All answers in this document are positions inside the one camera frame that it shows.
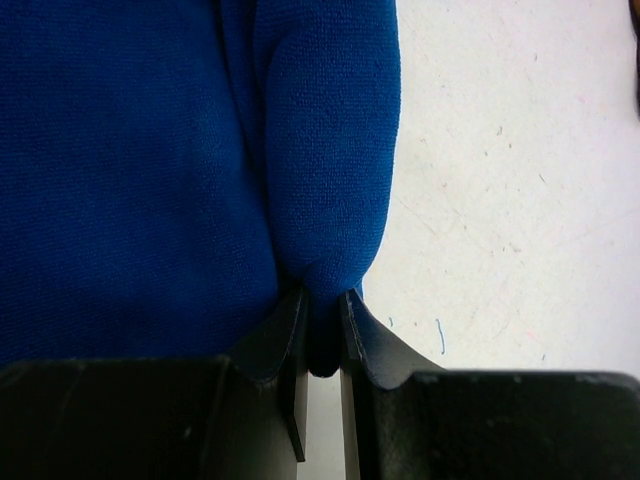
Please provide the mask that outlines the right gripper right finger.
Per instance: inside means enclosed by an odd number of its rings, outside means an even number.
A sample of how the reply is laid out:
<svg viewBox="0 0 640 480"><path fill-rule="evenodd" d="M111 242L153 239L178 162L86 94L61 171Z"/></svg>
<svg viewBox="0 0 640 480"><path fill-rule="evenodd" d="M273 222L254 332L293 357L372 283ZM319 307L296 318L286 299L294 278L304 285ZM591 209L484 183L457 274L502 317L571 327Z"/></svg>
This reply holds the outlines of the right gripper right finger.
<svg viewBox="0 0 640 480"><path fill-rule="evenodd" d="M359 293L340 297L341 406L348 479L427 479L416 373L444 369L377 320Z"/></svg>

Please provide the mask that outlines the blue towel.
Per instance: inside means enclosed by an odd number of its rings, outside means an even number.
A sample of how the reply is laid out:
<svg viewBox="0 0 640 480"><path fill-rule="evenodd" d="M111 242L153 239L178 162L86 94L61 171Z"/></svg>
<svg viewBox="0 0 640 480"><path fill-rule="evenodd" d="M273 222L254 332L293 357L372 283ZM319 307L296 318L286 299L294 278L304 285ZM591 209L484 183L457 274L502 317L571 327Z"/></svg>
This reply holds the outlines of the blue towel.
<svg viewBox="0 0 640 480"><path fill-rule="evenodd" d="M210 356L293 286L332 375L384 232L392 1L5 1L1 360Z"/></svg>

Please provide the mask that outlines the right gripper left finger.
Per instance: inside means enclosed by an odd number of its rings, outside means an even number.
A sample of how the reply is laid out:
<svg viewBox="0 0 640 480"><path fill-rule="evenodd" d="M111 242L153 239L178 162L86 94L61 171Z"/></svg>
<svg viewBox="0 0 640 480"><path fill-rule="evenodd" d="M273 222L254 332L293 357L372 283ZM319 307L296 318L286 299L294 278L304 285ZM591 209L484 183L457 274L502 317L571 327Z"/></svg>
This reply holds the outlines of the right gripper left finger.
<svg viewBox="0 0 640 480"><path fill-rule="evenodd" d="M229 352L219 419L226 463L302 463L308 409L308 294L288 293Z"/></svg>

